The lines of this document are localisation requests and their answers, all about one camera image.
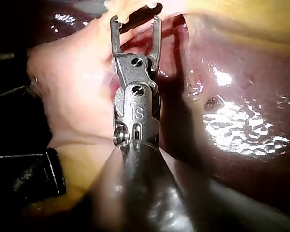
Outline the left arm instrument jaw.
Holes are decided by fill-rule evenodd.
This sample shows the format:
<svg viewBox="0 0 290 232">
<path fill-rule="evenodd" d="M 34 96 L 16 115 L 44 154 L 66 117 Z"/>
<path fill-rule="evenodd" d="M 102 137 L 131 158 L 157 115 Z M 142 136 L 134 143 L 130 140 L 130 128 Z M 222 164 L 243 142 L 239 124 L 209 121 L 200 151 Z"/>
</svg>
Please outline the left arm instrument jaw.
<svg viewBox="0 0 290 232">
<path fill-rule="evenodd" d="M 129 20 L 127 23 L 122 24 L 120 29 L 120 34 L 128 32 L 130 29 L 134 29 L 138 26 L 141 26 L 150 20 L 153 19 L 154 16 L 157 16 L 162 11 L 162 4 L 157 3 L 155 8 L 149 8 L 148 6 L 144 6 L 141 9 L 133 12 L 129 16 Z"/>
</svg>

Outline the right arm instrument jaw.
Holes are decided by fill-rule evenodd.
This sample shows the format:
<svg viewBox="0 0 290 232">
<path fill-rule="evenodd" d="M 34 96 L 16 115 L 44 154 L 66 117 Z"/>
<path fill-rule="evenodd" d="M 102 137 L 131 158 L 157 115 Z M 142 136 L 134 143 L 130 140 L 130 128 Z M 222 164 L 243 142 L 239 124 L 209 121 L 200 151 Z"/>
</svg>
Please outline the right arm instrument jaw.
<svg viewBox="0 0 290 232">
<path fill-rule="evenodd" d="M 118 21 L 118 16 L 117 15 L 113 16 L 110 20 L 111 46 L 113 58 L 121 54 L 121 45 L 120 45 L 121 27 L 122 23 Z"/>
<path fill-rule="evenodd" d="M 153 17 L 152 27 L 152 50 L 147 55 L 149 67 L 151 71 L 159 68 L 161 57 L 161 41 L 162 41 L 162 20 L 159 17 Z"/>
</svg>

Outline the right arm instrument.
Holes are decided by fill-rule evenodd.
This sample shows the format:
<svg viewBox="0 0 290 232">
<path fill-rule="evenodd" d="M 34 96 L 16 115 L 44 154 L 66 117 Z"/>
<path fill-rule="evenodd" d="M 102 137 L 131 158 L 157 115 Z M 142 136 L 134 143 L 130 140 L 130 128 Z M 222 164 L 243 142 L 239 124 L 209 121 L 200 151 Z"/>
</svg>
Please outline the right arm instrument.
<svg viewBox="0 0 290 232">
<path fill-rule="evenodd" d="M 147 57 L 117 54 L 114 61 L 121 84 L 114 98 L 114 145 L 140 150 L 145 144 L 158 150 L 160 95 L 148 74 Z"/>
</svg>

